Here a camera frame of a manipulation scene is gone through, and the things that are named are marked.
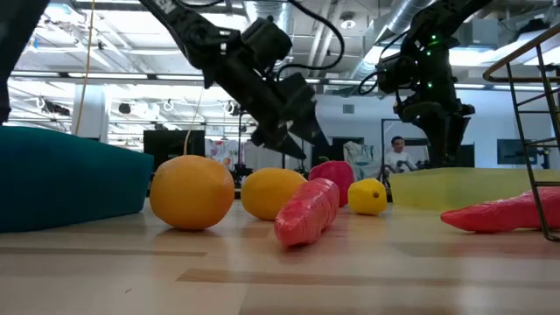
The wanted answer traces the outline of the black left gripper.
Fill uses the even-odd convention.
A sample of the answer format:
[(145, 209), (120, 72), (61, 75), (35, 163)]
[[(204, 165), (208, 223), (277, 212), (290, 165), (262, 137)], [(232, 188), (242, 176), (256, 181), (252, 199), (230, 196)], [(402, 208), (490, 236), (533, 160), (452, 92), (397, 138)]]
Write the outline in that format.
[[(201, 70), (205, 84), (220, 85), (258, 122), (252, 143), (293, 158), (305, 159), (301, 147), (281, 126), (286, 100), (266, 71), (291, 49), (290, 43), (220, 43), (203, 45)], [(291, 88), (288, 117), (290, 132), (313, 145), (328, 145), (316, 115), (315, 93), (300, 73), (286, 78)]]

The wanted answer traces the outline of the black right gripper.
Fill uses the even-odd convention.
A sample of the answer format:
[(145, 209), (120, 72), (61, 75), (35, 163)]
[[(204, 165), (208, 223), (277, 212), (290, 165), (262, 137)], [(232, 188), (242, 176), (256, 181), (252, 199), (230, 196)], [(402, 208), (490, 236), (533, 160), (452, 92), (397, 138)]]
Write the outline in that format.
[(415, 72), (415, 93), (408, 97), (400, 109), (400, 118), (406, 123), (419, 122), (421, 118), (451, 117), (449, 126), (449, 156), (447, 153), (447, 128), (445, 122), (430, 122), (425, 131), (430, 144), (430, 162), (434, 168), (456, 166), (459, 148), (475, 113), (473, 105), (464, 104), (456, 94), (448, 51), (425, 51), (418, 55)]

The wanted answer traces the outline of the red toy bell pepper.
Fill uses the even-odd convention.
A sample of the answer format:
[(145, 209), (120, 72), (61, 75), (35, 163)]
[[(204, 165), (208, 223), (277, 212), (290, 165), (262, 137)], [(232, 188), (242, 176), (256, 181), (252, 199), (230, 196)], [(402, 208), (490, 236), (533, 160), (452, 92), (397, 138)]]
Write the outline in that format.
[(339, 188), (339, 206), (344, 207), (348, 203), (347, 192), (354, 182), (354, 172), (348, 162), (321, 156), (319, 164), (311, 168), (308, 179), (331, 180)]

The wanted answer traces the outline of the orange-red toy carrot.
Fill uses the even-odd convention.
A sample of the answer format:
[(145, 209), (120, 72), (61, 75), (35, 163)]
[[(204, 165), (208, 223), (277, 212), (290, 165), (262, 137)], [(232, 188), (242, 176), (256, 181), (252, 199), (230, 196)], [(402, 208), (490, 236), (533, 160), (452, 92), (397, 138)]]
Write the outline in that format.
[[(542, 209), (550, 228), (560, 228), (560, 187), (539, 187)], [(541, 227), (534, 195), (524, 192), (509, 199), (465, 206), (440, 215), (442, 222), (467, 232), (501, 233)]]
[(276, 238), (284, 247), (315, 242), (336, 218), (340, 189), (329, 179), (303, 183), (275, 218)]

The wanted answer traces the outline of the yellow toy lemon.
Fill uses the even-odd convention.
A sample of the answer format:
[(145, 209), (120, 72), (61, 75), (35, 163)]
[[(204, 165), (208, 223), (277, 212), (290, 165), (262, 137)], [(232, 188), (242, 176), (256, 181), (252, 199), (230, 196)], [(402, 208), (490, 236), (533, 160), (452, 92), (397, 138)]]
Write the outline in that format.
[(386, 188), (375, 178), (366, 178), (350, 185), (348, 205), (355, 214), (378, 215), (386, 210)]

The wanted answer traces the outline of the white curtain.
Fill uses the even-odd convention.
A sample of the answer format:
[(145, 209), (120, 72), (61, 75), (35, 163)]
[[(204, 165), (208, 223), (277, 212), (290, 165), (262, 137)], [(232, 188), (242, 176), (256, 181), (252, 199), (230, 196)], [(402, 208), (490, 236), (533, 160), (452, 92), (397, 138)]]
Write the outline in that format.
[(282, 167), (282, 154), (279, 152), (255, 146), (250, 140), (244, 143), (243, 149), (244, 164), (249, 169)]

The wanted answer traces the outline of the translucent yellow plastic bin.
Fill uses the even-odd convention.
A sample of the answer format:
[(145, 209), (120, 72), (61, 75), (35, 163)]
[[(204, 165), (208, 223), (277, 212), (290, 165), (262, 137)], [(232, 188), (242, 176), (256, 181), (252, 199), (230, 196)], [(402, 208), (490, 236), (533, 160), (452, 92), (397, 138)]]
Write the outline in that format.
[(444, 212), (486, 201), (504, 200), (531, 189), (522, 169), (437, 168), (392, 174), (393, 203)]

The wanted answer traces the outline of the person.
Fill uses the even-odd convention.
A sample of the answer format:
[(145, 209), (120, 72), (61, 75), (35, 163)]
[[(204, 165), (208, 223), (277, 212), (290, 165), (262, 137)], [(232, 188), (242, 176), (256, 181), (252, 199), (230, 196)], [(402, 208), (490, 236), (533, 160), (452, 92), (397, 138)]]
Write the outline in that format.
[(401, 136), (391, 139), (391, 149), (384, 155), (384, 165), (393, 173), (417, 171), (412, 156), (404, 150), (405, 142)]

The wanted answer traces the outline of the orange toy citrus fruit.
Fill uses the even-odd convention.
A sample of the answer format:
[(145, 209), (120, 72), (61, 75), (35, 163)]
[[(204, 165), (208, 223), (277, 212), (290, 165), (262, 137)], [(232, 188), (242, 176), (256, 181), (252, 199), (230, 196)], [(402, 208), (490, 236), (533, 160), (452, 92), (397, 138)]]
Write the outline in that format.
[(256, 218), (273, 221), (281, 208), (307, 180), (298, 172), (263, 168), (250, 174), (241, 186), (241, 203)]
[(161, 164), (150, 186), (153, 213), (183, 230), (216, 225), (234, 199), (235, 183), (227, 167), (196, 155), (175, 157)]

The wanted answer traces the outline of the black monitor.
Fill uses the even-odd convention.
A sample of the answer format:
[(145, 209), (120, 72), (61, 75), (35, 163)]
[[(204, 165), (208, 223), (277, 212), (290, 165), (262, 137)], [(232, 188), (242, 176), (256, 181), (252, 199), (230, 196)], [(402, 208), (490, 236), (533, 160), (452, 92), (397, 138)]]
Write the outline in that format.
[(181, 155), (206, 155), (204, 130), (145, 130), (143, 152), (154, 157), (154, 170)]

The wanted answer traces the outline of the long ceiling light strip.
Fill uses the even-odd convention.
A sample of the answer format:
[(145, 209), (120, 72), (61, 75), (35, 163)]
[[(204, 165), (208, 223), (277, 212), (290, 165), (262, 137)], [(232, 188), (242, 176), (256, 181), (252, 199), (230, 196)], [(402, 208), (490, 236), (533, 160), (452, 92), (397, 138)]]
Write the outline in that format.
[[(13, 71), (9, 78), (14, 81), (53, 81), (78, 82), (85, 73), (63, 73), (47, 71)], [(201, 74), (156, 74), (156, 73), (89, 73), (90, 83), (101, 84), (155, 84), (155, 85), (192, 85), (203, 84)]]

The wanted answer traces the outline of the white pillar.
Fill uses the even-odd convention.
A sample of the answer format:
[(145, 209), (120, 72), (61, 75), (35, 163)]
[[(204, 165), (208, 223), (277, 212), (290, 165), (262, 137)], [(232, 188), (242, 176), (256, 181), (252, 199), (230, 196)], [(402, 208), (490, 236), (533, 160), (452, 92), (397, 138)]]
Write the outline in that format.
[(78, 84), (74, 89), (71, 132), (106, 143), (109, 133), (111, 97), (102, 85)]

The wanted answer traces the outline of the blue plastic bin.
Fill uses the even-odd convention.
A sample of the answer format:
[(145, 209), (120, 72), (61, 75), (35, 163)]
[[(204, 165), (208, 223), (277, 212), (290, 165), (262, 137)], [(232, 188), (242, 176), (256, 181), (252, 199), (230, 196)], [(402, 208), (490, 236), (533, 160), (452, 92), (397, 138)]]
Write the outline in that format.
[(0, 233), (142, 210), (153, 157), (49, 129), (0, 127)]

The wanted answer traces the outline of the blue wall screen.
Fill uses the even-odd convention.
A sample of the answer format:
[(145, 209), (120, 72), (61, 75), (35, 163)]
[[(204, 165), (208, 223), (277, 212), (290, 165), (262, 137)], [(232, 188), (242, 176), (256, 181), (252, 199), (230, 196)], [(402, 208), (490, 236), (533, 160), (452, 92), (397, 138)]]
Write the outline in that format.
[(525, 165), (526, 158), (522, 141), (519, 139), (497, 140), (498, 165)]

